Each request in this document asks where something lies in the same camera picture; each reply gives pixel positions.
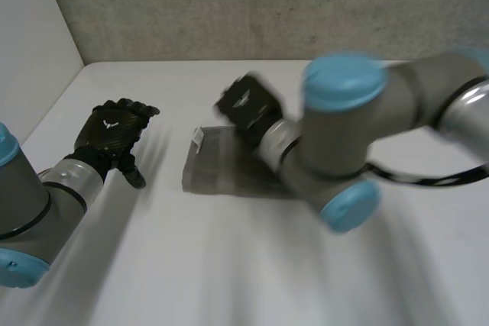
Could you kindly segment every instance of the black ring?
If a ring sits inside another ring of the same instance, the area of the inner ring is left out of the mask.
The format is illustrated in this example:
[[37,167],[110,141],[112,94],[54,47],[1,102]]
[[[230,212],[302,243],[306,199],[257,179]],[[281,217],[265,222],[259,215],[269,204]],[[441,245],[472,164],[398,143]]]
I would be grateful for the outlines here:
[[433,117],[432,121],[429,123],[429,126],[431,126],[435,130],[438,130],[440,127],[439,126],[440,122],[442,122],[442,117],[445,114],[446,110],[449,109],[450,105],[458,97],[460,97],[460,95],[462,95],[463,93],[467,92],[470,88],[475,87],[477,84],[482,83],[487,79],[489,79],[489,77],[487,76],[478,76],[476,78],[469,80],[462,87],[460,87],[455,92],[453,92],[452,95],[447,98],[447,100],[443,103],[440,109],[435,113],[435,116]]
[[280,165],[283,163],[283,160],[285,160],[287,154],[290,153],[292,148],[294,148],[298,143],[299,143],[299,138],[295,139],[292,143],[289,144],[287,148],[285,148],[285,150],[280,155],[280,162],[279,162]]
[[78,193],[76,192],[75,190],[71,189],[70,187],[67,187],[65,185],[62,185],[58,182],[43,182],[43,184],[45,186],[48,186],[48,187],[54,187],[56,189],[60,189],[60,190],[63,190],[64,192],[70,194],[72,197],[74,197],[78,202],[79,204],[82,206],[83,208],[83,213],[86,213],[86,202],[85,202],[85,199]]
[[22,227],[16,228],[8,233],[0,234],[0,240],[7,240],[9,238],[18,236],[19,234],[24,233],[25,231],[28,231],[37,223],[42,221],[50,209],[51,209],[51,195],[47,193],[47,204],[46,206],[44,206],[44,209],[37,215],[37,217],[34,218],[32,221],[28,222],[27,224],[23,225]]

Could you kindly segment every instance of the concrete wall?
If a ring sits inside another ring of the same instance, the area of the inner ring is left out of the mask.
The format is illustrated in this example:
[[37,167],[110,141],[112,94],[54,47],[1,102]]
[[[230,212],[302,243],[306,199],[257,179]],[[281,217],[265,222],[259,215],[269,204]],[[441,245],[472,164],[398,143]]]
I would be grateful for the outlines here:
[[82,68],[56,0],[0,0],[0,122],[21,143]]
[[57,0],[86,63],[309,59],[354,49],[409,59],[489,46],[489,0]]

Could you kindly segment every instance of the white wall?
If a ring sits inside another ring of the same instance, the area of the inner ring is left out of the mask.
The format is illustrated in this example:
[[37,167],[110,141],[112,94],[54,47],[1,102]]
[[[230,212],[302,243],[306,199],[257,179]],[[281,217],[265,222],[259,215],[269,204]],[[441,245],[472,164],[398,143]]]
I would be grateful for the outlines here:
[[0,122],[21,143],[82,67],[56,0],[0,0]]

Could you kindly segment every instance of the white tag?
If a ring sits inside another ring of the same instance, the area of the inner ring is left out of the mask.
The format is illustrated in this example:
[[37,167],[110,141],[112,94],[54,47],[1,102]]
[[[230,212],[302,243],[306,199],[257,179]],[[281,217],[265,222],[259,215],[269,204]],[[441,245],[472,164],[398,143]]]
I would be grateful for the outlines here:
[[202,143],[204,142],[204,132],[200,127],[194,130],[193,132],[193,137],[192,141],[196,144],[197,146],[197,153],[199,154],[200,152],[200,147],[202,146]]

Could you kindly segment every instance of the light blue joint cap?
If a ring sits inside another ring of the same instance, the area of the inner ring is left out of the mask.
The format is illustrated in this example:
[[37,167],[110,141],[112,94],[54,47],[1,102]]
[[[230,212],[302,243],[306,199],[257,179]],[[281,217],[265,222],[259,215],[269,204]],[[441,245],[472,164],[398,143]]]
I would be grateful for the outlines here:
[[467,47],[456,50],[456,53],[477,61],[489,74],[489,50]]
[[0,248],[0,286],[35,286],[50,268],[49,264],[26,253]]
[[319,216],[339,233],[363,224],[381,202],[381,191],[372,181],[360,181],[335,196]]
[[7,164],[17,155],[20,146],[7,127],[0,122],[0,166]]
[[304,71],[304,105],[342,112],[361,107],[387,84],[382,64],[361,53],[337,53],[313,60]]

